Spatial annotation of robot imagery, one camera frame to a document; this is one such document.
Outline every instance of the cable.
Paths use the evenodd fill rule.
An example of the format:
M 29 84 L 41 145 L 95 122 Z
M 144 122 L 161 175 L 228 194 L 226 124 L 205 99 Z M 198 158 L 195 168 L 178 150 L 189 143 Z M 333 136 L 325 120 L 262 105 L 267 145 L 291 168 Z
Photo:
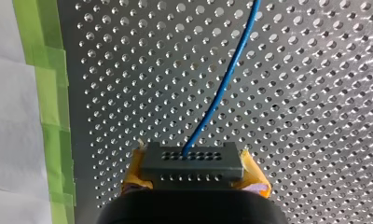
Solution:
M 250 16 L 248 17 L 247 24 L 245 25 L 244 32 L 242 33 L 242 37 L 240 38 L 239 44 L 233 54 L 232 59 L 230 60 L 230 63 L 228 65 L 227 72 L 224 75 L 224 78 L 222 79 L 221 84 L 219 85 L 218 91 L 216 92 L 216 95 L 213 99 L 213 102 L 210 104 L 210 107 L 207 109 L 203 119 L 199 123 L 198 127 L 195 129 L 193 134 L 190 136 L 188 141 L 183 147 L 182 154 L 183 156 L 186 156 L 192 145 L 196 142 L 198 139 L 201 131 L 203 131 L 203 128 L 207 125 L 207 123 L 210 121 L 211 117 L 213 116 L 215 109 L 218 107 L 222 96 L 225 93 L 225 90 L 228 86 L 228 83 L 230 82 L 230 79 L 232 78 L 233 72 L 235 71 L 235 67 L 237 65 L 237 62 L 239 61 L 240 57 L 242 56 L 242 50 L 244 49 L 245 45 L 247 44 L 247 41 L 250 37 L 250 33 L 253 30 L 254 22 L 256 19 L 256 13 L 259 10 L 261 0 L 255 0 L 252 6 L 252 10 L 250 13 Z

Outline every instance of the white paper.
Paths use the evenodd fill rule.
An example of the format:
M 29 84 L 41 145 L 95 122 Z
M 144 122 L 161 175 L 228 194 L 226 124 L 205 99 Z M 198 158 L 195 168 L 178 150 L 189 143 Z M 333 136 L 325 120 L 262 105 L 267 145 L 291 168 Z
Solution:
M 25 63 L 12 0 L 0 0 L 0 58 Z
M 35 70 L 0 60 L 0 190 L 49 201 Z
M 50 202 L 0 190 L 1 224 L 51 224 Z

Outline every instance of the blue wire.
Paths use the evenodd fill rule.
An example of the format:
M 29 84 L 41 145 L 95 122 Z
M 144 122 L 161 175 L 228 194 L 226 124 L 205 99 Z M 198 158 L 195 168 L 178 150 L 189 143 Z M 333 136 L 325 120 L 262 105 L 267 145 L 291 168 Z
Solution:
M 225 90 L 227 89 L 228 83 L 230 82 L 230 79 L 232 78 L 233 72 L 235 71 L 235 67 L 237 65 L 237 62 L 239 61 L 240 57 L 242 56 L 242 50 L 244 49 L 245 45 L 247 44 L 247 41 L 250 37 L 250 33 L 253 30 L 254 22 L 256 18 L 256 13 L 259 10 L 261 0 L 255 0 L 253 3 L 253 9 L 251 10 L 250 16 L 248 18 L 247 24 L 245 25 L 244 32 L 242 33 L 242 37 L 240 38 L 240 42 L 233 54 L 232 59 L 230 60 L 230 63 L 228 65 L 227 72 L 224 75 L 224 78 L 222 79 L 221 84 L 219 85 L 218 91 L 215 95 L 215 98 L 213 99 L 213 102 L 211 103 L 210 107 L 208 108 L 207 112 L 205 113 L 203 119 L 201 120 L 198 127 L 195 129 L 193 134 L 190 136 L 189 140 L 186 142 L 186 144 L 183 147 L 182 154 L 183 156 L 186 156 L 192 145 L 196 142 L 198 139 L 201 131 L 203 131 L 203 128 L 207 125 L 207 123 L 210 121 L 211 117 L 213 116 L 215 112 L 215 108 L 219 105 L 222 96 L 225 93 Z

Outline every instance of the black round object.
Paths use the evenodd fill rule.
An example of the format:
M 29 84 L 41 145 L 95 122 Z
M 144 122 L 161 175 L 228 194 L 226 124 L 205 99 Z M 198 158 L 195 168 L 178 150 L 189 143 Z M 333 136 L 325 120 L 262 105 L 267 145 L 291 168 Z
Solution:
M 138 190 L 102 211 L 98 224 L 285 224 L 272 201 L 243 190 Z

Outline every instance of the gray metal panel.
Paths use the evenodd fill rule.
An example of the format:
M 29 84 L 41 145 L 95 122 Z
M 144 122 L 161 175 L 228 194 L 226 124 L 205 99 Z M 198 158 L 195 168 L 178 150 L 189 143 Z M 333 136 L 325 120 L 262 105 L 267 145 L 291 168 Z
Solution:
M 185 143 L 247 6 L 60 2 L 77 224 L 92 223 L 117 196 L 138 138 Z M 198 145 L 249 148 L 291 223 L 373 223 L 373 0 L 263 1 L 260 11 Z

